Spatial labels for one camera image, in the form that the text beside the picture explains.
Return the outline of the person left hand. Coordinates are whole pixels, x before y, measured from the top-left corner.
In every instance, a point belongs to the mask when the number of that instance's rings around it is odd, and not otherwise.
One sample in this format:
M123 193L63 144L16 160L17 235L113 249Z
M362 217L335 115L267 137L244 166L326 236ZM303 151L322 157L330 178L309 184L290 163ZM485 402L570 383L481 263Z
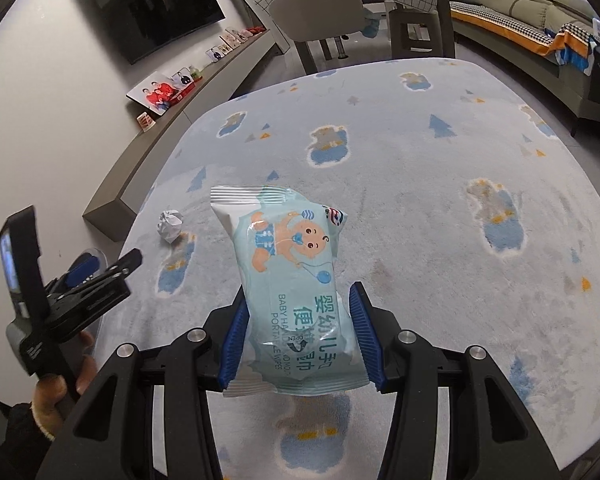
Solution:
M93 335L84 330L80 333L80 341L83 346L83 361L76 380L76 392L83 394L97 375L97 364L94 358L86 353L94 346ZM60 375L47 375L35 386L31 412L36 426L48 440L55 440L64 423L57 404L66 396L68 396L67 384L65 378Z

